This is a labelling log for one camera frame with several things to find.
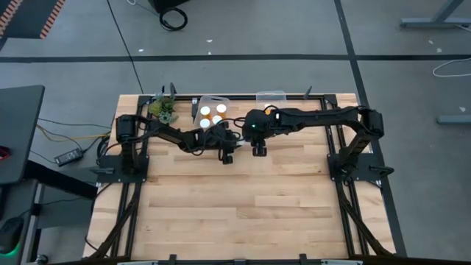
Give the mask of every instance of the white cord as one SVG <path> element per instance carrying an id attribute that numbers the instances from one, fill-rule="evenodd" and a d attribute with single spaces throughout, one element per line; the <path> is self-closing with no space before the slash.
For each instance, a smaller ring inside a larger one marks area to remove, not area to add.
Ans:
<path id="1" fill-rule="evenodd" d="M 465 28 L 464 26 L 457 26 L 457 27 L 460 28 L 460 29 L 464 29 L 464 30 L 466 30 L 466 31 L 471 32 L 471 29 Z"/>
<path id="2" fill-rule="evenodd" d="M 471 29 L 467 29 L 465 28 L 464 26 L 457 26 L 458 28 L 460 29 L 464 29 L 466 31 L 469 31 L 471 32 Z M 443 66 L 447 66 L 451 63 L 456 63 L 456 62 L 464 62 L 464 61 L 468 61 L 468 60 L 471 60 L 471 58 L 467 58 L 467 59 L 460 59 L 460 60 L 451 60 L 450 62 L 446 62 L 444 64 L 441 64 L 440 66 L 436 67 L 433 71 L 432 71 L 432 74 L 435 76 L 435 77 L 471 77 L 471 73 L 469 74 L 447 74 L 447 75 L 442 75 L 442 74 L 436 74 L 436 70 L 442 68 Z"/>

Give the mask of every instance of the wooden table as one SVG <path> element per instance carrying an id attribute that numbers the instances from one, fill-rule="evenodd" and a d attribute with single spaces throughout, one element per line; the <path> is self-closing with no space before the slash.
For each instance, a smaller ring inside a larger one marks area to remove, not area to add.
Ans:
<path id="1" fill-rule="evenodd" d="M 336 96 L 339 107 L 357 105 L 355 94 Z M 137 95 L 121 96 L 116 117 L 134 114 L 137 101 Z M 314 100 L 289 100 L 286 107 L 321 108 Z M 229 116 L 245 116 L 253 108 L 255 101 L 232 101 Z M 177 102 L 174 109 L 180 118 L 172 126 L 193 129 L 191 103 Z M 355 132 L 344 127 L 344 134 L 349 143 Z M 111 135 L 113 144 L 114 126 Z M 264 158 L 254 158 L 247 144 L 235 151 L 233 164 L 223 165 L 217 151 L 195 157 L 150 138 L 149 176 L 141 192 L 132 260 L 168 260 L 170 254 L 179 260 L 298 259 L 300 253 L 308 258 L 347 258 L 339 201 L 327 167 L 325 128 L 271 138 L 266 146 Z M 109 153 L 118 154 L 120 148 Z M 116 222 L 121 187 L 115 183 L 96 199 L 88 233 L 95 246 Z M 394 252 L 379 188 L 357 182 L 356 190 L 365 224 Z M 360 253 L 351 220 L 350 225 Z M 124 253 L 126 235 L 125 227 L 119 255 Z M 84 256 L 92 252 L 86 246 Z"/>

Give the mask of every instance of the small succulent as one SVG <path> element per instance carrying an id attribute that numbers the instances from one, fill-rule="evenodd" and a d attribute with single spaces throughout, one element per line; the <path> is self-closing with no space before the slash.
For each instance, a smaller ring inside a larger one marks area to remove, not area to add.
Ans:
<path id="1" fill-rule="evenodd" d="M 160 122 L 172 124 L 178 119 L 178 116 L 172 115 L 175 111 L 174 106 L 174 98 L 165 97 L 163 93 L 159 93 L 155 97 L 155 101 L 149 105 L 149 112 L 158 117 Z"/>

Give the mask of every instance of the gray floor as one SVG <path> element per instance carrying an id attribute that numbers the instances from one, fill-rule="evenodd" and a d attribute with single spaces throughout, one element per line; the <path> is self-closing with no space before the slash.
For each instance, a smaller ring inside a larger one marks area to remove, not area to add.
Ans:
<path id="1" fill-rule="evenodd" d="M 138 0 L 145 6 L 146 1 Z M 400 29 L 402 17 L 433 15 L 442 0 L 343 0 L 357 54 L 471 54 L 471 32 L 462 29 Z M 168 33 L 158 19 L 125 0 L 111 0 L 133 55 L 346 54 L 331 0 L 200 0 L 181 7 L 189 17 L 182 32 Z M 457 15 L 471 16 L 471 1 Z M 105 0 L 68 0 L 45 40 L 9 39 L 0 57 L 123 56 L 126 54 Z M 384 115 L 380 141 L 408 254 L 471 261 L 471 184 L 468 126 L 439 126 L 440 114 L 469 114 L 471 77 L 432 76 L 441 61 L 360 62 L 366 94 Z M 284 90 L 356 93 L 347 61 L 194 61 L 136 63 L 146 93 L 175 83 L 179 93 Z M 471 62 L 444 73 L 469 73 Z M 119 94 L 139 93 L 130 63 L 2 63 L 0 88 L 42 84 L 40 116 L 55 121 L 109 125 Z M 41 123 L 56 133 L 88 135 L 105 130 Z M 87 146 L 90 141 L 81 144 Z M 32 149 L 53 158 L 74 145 L 35 135 Z M 41 158 L 31 159 L 54 168 Z M 78 165 L 92 166 L 94 150 Z M 51 193 L 52 197 L 60 194 Z M 74 212 L 89 214 L 79 203 Z M 88 222 L 45 231 L 41 252 L 52 261 L 80 257 Z"/>

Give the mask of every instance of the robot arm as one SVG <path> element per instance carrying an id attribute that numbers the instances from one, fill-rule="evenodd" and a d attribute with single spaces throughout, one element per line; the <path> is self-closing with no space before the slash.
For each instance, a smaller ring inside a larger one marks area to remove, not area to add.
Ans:
<path id="1" fill-rule="evenodd" d="M 364 148 L 371 141 L 384 136 L 382 115 L 365 107 L 314 111 L 273 108 L 268 115 L 265 113 L 267 108 L 251 110 L 245 117 L 242 135 L 245 141 L 249 141 L 253 146 L 254 156 L 266 156 L 265 139 L 267 138 L 299 132 L 305 127 L 345 125 L 357 133 L 350 145 L 340 149 L 339 152 L 337 167 L 348 176 L 355 169 L 358 156 Z"/>
<path id="2" fill-rule="evenodd" d="M 147 126 L 146 132 L 138 136 L 138 124 Z M 229 154 L 238 145 L 238 133 L 228 130 L 227 123 L 221 123 L 204 131 L 203 129 L 182 132 L 158 120 L 147 119 L 139 115 L 123 115 L 116 119 L 116 139 L 121 144 L 122 171 L 127 174 L 135 174 L 141 170 L 140 160 L 135 145 L 150 137 L 158 137 L 169 141 L 187 153 L 201 155 L 204 150 L 219 150 L 218 159 L 223 164 L 232 163 Z"/>

